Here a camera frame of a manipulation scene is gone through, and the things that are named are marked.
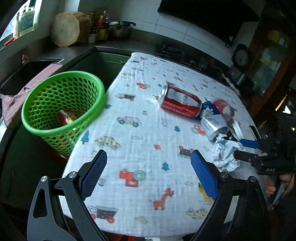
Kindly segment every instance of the sink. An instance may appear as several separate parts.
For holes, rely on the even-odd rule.
[[[37,74],[52,63],[57,63],[62,59],[50,59],[28,62],[18,71],[11,75],[0,87],[2,95],[16,95],[24,86]]]

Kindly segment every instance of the table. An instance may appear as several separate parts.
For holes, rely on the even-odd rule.
[[[221,98],[234,109],[243,137],[253,140],[254,125],[239,97],[228,87],[194,70],[160,58],[133,53],[108,89],[104,111],[81,134],[64,171],[78,171],[103,149],[107,165],[91,197],[85,200],[100,229],[136,237],[186,235],[198,230],[213,204],[191,164],[198,149],[212,161],[211,143],[200,122],[159,107],[166,83],[202,101]],[[249,163],[231,172],[257,176]],[[264,186],[264,177],[258,177]],[[71,217],[63,197],[64,214]],[[233,217],[234,198],[226,221]]]

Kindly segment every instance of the blue gripper pad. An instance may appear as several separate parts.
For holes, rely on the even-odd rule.
[[[260,147],[260,144],[257,141],[251,141],[246,139],[241,139],[239,141],[244,147],[249,147],[253,149],[257,149]]]
[[[196,150],[191,153],[191,165],[200,180],[205,193],[214,201],[218,198],[217,183],[210,171],[207,169],[206,160]]]
[[[96,160],[88,170],[84,179],[81,181],[80,197],[83,201],[90,197],[98,180],[107,164],[107,153],[102,151],[100,155],[96,156]]]

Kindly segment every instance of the human hand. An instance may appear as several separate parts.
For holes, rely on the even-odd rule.
[[[294,175],[293,174],[285,174],[279,176],[280,180],[286,181],[287,184],[290,182],[289,186],[286,188],[286,192],[290,192],[294,186]],[[266,192],[268,195],[274,194],[276,188],[272,179],[269,176],[266,176]]]

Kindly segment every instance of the red can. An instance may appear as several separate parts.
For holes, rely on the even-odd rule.
[[[158,101],[160,107],[189,117],[197,117],[202,105],[201,100],[196,95],[172,85],[164,87]]]

